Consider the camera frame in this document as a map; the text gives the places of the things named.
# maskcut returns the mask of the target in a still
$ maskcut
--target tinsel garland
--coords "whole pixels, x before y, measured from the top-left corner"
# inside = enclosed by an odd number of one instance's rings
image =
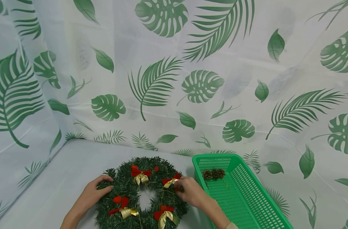
[[[139,170],[150,170],[151,176],[147,186],[141,184],[142,188],[148,188],[155,192],[155,199],[150,200],[150,208],[141,209],[140,207],[140,186],[137,185],[135,178],[131,176],[132,168],[135,165]],[[105,181],[100,183],[98,189],[113,185],[113,190],[99,200],[96,205],[96,222],[100,229],[157,229],[158,221],[154,218],[154,212],[159,212],[160,207],[171,206],[174,208],[174,214],[182,219],[188,212],[188,204],[181,200],[174,191],[173,185],[164,188],[163,179],[172,179],[177,171],[172,164],[160,157],[136,157],[128,162],[123,162],[118,169],[107,169],[104,174],[111,176],[114,181]],[[109,216],[109,211],[120,208],[120,204],[115,204],[113,198],[121,196],[129,199],[129,208],[137,208],[138,216],[122,218],[119,213]],[[171,220],[167,219],[165,229],[176,229],[177,226]]]

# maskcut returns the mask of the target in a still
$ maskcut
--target small pine cone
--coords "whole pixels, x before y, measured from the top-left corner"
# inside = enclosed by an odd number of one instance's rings
[[[220,178],[223,178],[225,176],[225,171],[223,169],[218,169],[217,172]]]
[[[215,169],[215,168],[212,169],[212,177],[213,177],[214,179],[220,178],[219,172],[218,172],[218,170]]]
[[[212,174],[210,170],[206,170],[202,173],[203,179],[212,179]]]

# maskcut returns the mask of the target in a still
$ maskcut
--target sleeve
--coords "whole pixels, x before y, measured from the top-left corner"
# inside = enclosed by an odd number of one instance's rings
[[[237,227],[235,226],[235,224],[231,223],[227,225],[226,229],[237,229]]]

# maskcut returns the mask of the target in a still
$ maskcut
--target wreath center hole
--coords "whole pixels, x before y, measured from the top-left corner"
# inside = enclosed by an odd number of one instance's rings
[[[140,207],[142,210],[150,208],[150,200],[156,199],[156,193],[148,187],[140,185]]]

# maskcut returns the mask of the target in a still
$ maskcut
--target green plastic basket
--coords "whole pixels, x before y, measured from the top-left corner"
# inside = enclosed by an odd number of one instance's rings
[[[200,154],[192,161],[195,180],[239,229],[293,229],[239,155]],[[212,168],[223,169],[225,177],[205,182],[202,172]]]

